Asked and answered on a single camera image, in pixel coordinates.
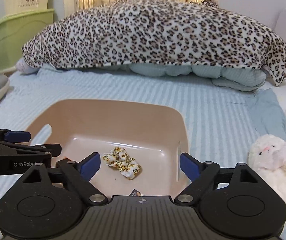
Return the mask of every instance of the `leopard print blanket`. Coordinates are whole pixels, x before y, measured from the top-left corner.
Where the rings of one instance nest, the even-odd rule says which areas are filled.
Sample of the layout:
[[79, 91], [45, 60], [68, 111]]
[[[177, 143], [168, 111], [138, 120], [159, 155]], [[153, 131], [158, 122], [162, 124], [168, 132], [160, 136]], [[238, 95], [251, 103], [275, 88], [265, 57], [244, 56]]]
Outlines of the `leopard print blanket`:
[[33, 68], [144, 62], [264, 67], [276, 86], [286, 77], [285, 42], [267, 26], [209, 0], [116, 0], [47, 26], [22, 52]]

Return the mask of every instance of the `round metal pin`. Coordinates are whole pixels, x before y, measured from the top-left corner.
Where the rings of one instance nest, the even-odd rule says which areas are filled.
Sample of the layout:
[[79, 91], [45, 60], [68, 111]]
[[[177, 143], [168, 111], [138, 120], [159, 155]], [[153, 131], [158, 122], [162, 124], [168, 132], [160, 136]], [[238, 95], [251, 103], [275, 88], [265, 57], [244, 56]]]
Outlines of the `round metal pin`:
[[101, 194], [94, 194], [90, 196], [90, 200], [95, 203], [102, 202], [104, 199], [105, 197]]
[[193, 200], [193, 197], [191, 195], [183, 194], [183, 195], [178, 196], [178, 201], [182, 203], [188, 203], [188, 202], [191, 202], [192, 200]]

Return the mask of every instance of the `green plastic bin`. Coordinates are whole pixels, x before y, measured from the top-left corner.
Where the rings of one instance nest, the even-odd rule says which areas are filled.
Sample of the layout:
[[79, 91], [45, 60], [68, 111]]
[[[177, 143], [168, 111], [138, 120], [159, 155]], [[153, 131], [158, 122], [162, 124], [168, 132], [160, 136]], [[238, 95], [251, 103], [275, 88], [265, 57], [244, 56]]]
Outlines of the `green plastic bin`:
[[0, 20], [0, 71], [22, 57], [22, 46], [53, 23], [54, 9], [28, 11]]

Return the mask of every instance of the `plastic bin lid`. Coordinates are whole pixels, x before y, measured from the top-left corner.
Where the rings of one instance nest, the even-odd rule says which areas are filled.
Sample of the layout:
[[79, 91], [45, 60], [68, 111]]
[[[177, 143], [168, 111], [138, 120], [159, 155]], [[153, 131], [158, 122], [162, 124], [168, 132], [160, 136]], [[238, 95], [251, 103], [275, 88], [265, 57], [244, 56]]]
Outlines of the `plastic bin lid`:
[[4, 22], [11, 21], [17, 18], [21, 18], [24, 16], [29, 16], [33, 14], [41, 14], [41, 13], [48, 13], [48, 12], [54, 12], [54, 9], [44, 9], [44, 10], [31, 10], [31, 11], [25, 11], [22, 13], [17, 13], [17, 14], [12, 14], [9, 16], [5, 16], [0, 19], [0, 25], [3, 24]]

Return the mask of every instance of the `blue striped bed sheet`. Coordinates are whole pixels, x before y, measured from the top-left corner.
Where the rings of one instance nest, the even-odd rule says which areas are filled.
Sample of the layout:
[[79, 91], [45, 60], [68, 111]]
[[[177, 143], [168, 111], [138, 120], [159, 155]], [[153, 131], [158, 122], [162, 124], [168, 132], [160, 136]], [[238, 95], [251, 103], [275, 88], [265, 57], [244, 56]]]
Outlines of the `blue striped bed sheet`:
[[[185, 120], [190, 154], [221, 167], [246, 162], [251, 144], [259, 136], [246, 100], [251, 93], [216, 87], [195, 75], [149, 78], [134, 73], [100, 70], [14, 73], [13, 89], [0, 102], [0, 127], [25, 130], [57, 101], [70, 98], [113, 99], [170, 106]], [[19, 175], [0, 176], [0, 198]]]

